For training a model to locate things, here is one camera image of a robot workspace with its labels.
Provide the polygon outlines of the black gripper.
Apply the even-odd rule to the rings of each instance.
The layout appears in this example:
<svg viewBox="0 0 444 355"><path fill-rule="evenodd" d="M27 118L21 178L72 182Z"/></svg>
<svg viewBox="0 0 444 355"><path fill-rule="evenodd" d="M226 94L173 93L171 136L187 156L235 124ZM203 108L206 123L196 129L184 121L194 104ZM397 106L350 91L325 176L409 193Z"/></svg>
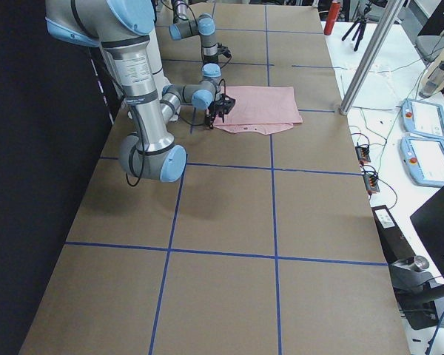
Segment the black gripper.
<svg viewBox="0 0 444 355"><path fill-rule="evenodd" d="M225 122L223 95L220 95L209 105L208 112L205 115L205 125L208 129L213 129L213 117L217 116L221 119L223 123Z"/></svg>

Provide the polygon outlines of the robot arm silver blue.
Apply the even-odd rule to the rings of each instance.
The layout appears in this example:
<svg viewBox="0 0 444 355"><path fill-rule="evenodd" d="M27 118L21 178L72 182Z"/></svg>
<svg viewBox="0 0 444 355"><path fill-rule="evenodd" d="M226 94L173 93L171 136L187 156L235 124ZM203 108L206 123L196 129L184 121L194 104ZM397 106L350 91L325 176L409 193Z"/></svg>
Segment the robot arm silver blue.
<svg viewBox="0 0 444 355"><path fill-rule="evenodd" d="M174 182L184 172L185 149L175 144L167 123L183 104L206 111L212 126L235 102L222 89L215 22L208 13L189 18L185 1L173 1L174 40L199 36L203 57L202 79L197 84L163 86L161 57L155 36L155 8L151 1L47 1L49 34L85 47L99 47L110 77L123 94L136 131L121 144L119 163L127 175Z"/></svg>
<svg viewBox="0 0 444 355"><path fill-rule="evenodd" d="M219 64L221 45L216 38L215 20L212 15L202 13L195 16L188 1L171 1L173 23L169 34L173 41L199 37L203 64Z"/></svg>

